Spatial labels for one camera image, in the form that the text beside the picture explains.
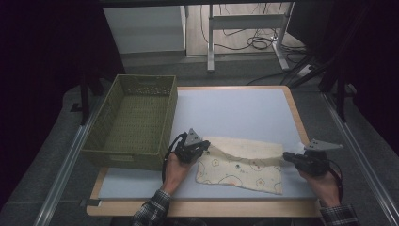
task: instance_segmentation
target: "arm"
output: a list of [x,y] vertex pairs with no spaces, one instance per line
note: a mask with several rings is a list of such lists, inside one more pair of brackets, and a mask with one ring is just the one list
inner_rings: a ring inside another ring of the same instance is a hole
[[358,217],[352,205],[341,205],[335,178],[330,172],[321,177],[312,177],[299,171],[301,177],[308,181],[315,195],[320,199],[320,212],[327,226],[359,226]]
[[165,182],[154,196],[133,216],[134,226],[162,225],[168,214],[171,196],[190,171],[192,164],[184,164],[174,153],[168,158]]

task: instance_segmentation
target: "wooden floor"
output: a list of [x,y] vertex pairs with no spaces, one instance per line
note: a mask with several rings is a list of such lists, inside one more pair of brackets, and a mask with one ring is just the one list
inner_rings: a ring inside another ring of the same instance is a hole
[[[213,5],[214,16],[216,15],[249,15],[249,14],[277,14],[284,13],[288,8],[289,3],[271,3],[271,4],[233,4],[233,5]],[[207,40],[208,37],[208,17],[209,17],[209,6],[189,6],[188,17],[186,21],[186,53],[188,56],[201,56],[207,55]],[[274,36],[275,31],[272,29],[260,29],[260,30],[217,30],[214,31],[214,44],[216,54],[241,54],[241,53],[261,53],[261,52],[273,52],[272,46],[268,46],[264,50],[258,50],[252,46],[242,49],[246,46],[247,40],[254,37],[256,34],[258,37],[270,39]],[[303,46],[303,44],[286,33],[283,39],[283,44],[287,46]],[[270,42],[258,43],[257,47],[264,48],[269,45]]]

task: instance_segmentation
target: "person's right hand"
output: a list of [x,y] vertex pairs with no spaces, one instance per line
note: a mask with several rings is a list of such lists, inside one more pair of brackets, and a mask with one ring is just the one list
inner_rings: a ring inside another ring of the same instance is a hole
[[299,170],[299,175],[308,181],[311,189],[320,199],[322,206],[335,207],[341,205],[337,183],[330,172],[324,176],[312,177],[308,173]]

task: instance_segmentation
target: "person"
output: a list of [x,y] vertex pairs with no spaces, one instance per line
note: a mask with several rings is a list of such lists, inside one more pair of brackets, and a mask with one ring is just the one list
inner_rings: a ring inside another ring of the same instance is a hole
[[[166,168],[166,179],[154,196],[145,202],[132,217],[133,226],[206,226],[199,218],[167,218],[168,207],[174,192],[185,179],[193,164],[184,164],[176,154],[171,153]],[[300,171],[300,176],[307,180],[322,208],[320,212],[326,225],[358,226],[359,221],[352,205],[342,205],[335,178],[330,172],[322,177],[311,177]]]

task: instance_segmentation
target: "wall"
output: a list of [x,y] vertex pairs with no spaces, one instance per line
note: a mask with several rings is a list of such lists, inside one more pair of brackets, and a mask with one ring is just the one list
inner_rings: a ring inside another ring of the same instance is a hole
[[120,54],[185,49],[184,7],[106,8]]

